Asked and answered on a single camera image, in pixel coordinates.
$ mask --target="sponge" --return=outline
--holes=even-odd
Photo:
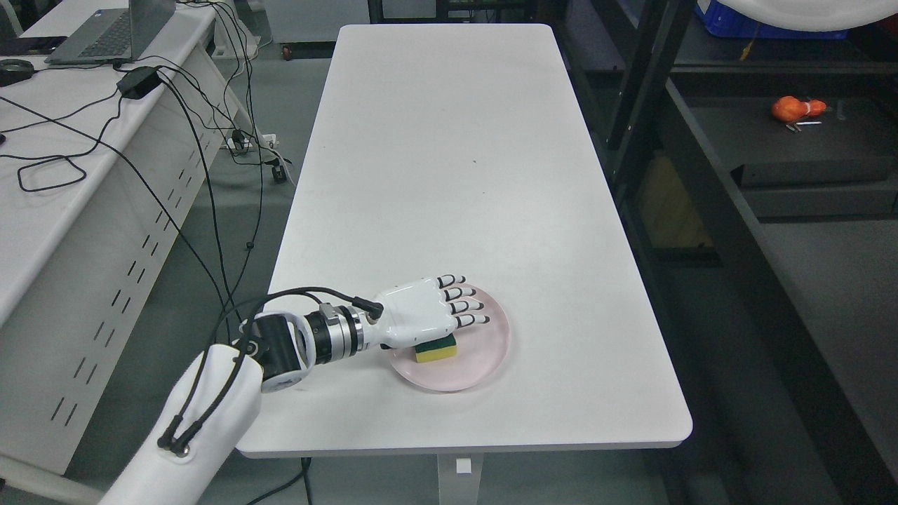
[[[455,345],[455,336],[449,333],[442,339],[420,343],[415,346],[415,361],[427,363],[438,359],[451,358],[458,353]]]

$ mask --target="robotic arm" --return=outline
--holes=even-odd
[[[488,323],[489,318],[477,312],[483,304],[464,281],[454,275],[426,278],[387,289],[374,302],[357,298],[361,303],[353,306],[322,303],[303,317],[269,312],[257,315],[253,324],[244,322],[241,331],[249,332],[249,343],[239,372],[201,429],[183,450],[161,443],[172,418],[181,415],[180,425],[190,426],[216,401],[241,356],[234,347],[215,344],[205,356],[194,359],[169,394],[159,421],[101,505],[196,503],[259,414],[262,393],[294,385],[315,365],[362,350],[411,347],[459,328]],[[175,432],[175,437],[184,431]]]

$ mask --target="power adapter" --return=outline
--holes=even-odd
[[[115,85],[125,98],[140,100],[161,83],[162,78],[159,77],[154,67],[139,66],[128,70],[128,73]]]

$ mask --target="robot finger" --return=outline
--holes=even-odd
[[[448,288],[453,284],[460,284],[464,281],[465,278],[463,275],[446,274],[436,278],[436,284],[440,287],[440,289]]]
[[[471,298],[470,300],[459,300],[457,302],[452,302],[449,305],[452,306],[453,315],[467,312],[469,310],[480,310],[484,307],[482,302],[479,302],[473,298]]]
[[[473,288],[448,288],[443,290],[445,301],[451,302],[461,297],[473,297],[477,291]]]
[[[465,328],[467,326],[471,326],[472,324],[486,324],[489,323],[488,315],[472,315],[472,314],[462,314],[455,316],[455,328]]]

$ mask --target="orange object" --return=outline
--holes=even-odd
[[[784,96],[777,100],[770,109],[773,117],[784,122],[791,123],[802,118],[812,118],[823,114],[826,104],[819,100],[802,102],[794,96]]]

